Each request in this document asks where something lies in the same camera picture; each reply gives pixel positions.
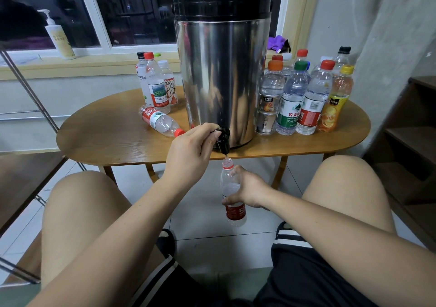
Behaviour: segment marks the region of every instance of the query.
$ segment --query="green bottle cap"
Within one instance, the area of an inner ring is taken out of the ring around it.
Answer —
[[[305,71],[306,68],[307,68],[307,61],[299,60],[299,61],[295,62],[294,69],[296,71]]]

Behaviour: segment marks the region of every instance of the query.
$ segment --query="oval table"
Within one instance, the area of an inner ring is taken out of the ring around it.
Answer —
[[[170,116],[186,131],[188,114],[183,87],[177,86],[179,103],[171,107]],[[65,120],[56,142],[68,158],[95,165],[114,181],[111,166],[145,164],[153,182],[158,176],[152,164],[164,163],[172,138],[165,137],[148,126],[139,116],[144,105],[141,89],[133,89],[99,99],[81,108]],[[231,150],[232,159],[281,156],[279,169],[272,183],[278,188],[288,156],[324,154],[324,159],[336,151],[350,148],[363,141],[370,129],[368,115],[352,101],[344,105],[337,128],[332,133],[316,131],[313,135],[282,136],[255,134],[246,145]],[[211,160],[223,159],[218,150]]]

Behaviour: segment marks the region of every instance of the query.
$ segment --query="purple cloth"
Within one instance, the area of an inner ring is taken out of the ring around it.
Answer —
[[[286,42],[286,39],[281,37],[280,35],[277,35],[276,37],[269,37],[268,38],[268,49],[275,50],[278,53],[282,49],[285,42]]]

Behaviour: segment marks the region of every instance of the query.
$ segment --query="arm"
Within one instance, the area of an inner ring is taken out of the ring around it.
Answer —
[[[29,304],[47,306],[125,306],[166,220],[202,177],[218,125],[205,123],[171,144],[159,179]]]
[[[379,306],[436,306],[436,256],[342,213],[276,191],[240,166],[240,190],[223,200],[283,218],[342,277]]]

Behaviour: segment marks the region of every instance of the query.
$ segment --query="stainless steel urn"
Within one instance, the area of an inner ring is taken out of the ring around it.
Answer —
[[[190,126],[214,122],[230,129],[230,147],[248,143],[271,0],[174,0],[174,13]]]

